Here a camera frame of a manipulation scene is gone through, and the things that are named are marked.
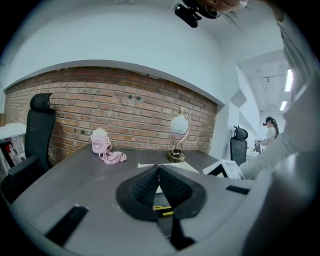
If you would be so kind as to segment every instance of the chair armrest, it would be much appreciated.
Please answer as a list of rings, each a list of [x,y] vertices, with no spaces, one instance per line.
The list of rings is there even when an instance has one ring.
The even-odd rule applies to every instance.
[[[8,145],[11,143],[11,140],[10,139],[2,139],[0,140],[0,147],[1,146],[5,146],[5,145]]]
[[[20,162],[19,164],[15,165],[14,167],[10,168],[8,170],[8,174],[10,176],[19,175],[19,174],[23,173],[24,170],[35,165],[38,161],[39,161],[39,159],[35,155],[28,157],[26,160]]]

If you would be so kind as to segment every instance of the pink bag strap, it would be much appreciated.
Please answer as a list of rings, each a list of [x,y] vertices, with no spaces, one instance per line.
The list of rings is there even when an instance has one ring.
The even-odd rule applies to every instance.
[[[103,160],[107,165],[113,165],[119,161],[123,162],[127,160],[127,156],[124,153],[118,152],[118,151],[111,152],[110,150],[112,149],[112,145],[109,142],[109,140],[107,141],[108,143],[107,143],[106,152],[99,154],[99,157],[101,160]]]

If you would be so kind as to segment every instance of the ceiling light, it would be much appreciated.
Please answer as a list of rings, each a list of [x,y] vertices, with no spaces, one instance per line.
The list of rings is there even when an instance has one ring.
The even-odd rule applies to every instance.
[[[291,69],[288,69],[288,75],[286,77],[286,85],[285,85],[285,91],[290,92],[291,91],[291,86],[294,81],[294,75],[292,74]]]
[[[281,107],[280,107],[280,111],[284,111],[285,110],[285,107],[287,105],[287,101],[282,101],[282,104],[281,104]]]

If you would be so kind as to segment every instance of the curved lamp stand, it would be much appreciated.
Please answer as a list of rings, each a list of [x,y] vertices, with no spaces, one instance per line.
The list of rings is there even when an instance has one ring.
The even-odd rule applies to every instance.
[[[184,111],[188,113],[189,120],[191,120],[189,111],[186,110],[184,107],[181,107],[179,113],[183,113]],[[186,155],[184,154],[183,148],[181,147],[182,148],[182,150],[181,150],[181,149],[176,149],[176,147],[178,145],[180,145],[182,143],[182,141],[187,137],[188,133],[190,132],[190,128],[191,128],[191,123],[189,123],[188,130],[187,130],[185,136],[183,137],[183,139],[180,140],[177,144],[175,144],[175,146],[168,152],[167,157],[171,162],[181,163],[181,162],[185,161]]]

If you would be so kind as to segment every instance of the table lamp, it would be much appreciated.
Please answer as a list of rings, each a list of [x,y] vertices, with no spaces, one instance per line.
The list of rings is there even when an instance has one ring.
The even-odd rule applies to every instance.
[[[190,124],[188,120],[184,116],[184,112],[187,112],[189,115],[189,120],[191,120],[190,113],[184,107],[180,107],[179,115],[171,120],[171,132],[174,134],[185,134],[182,140],[180,140],[175,146],[168,152],[168,159],[174,163],[184,162],[186,159],[186,155],[184,154],[184,149],[181,145],[182,141],[187,137],[190,131]]]

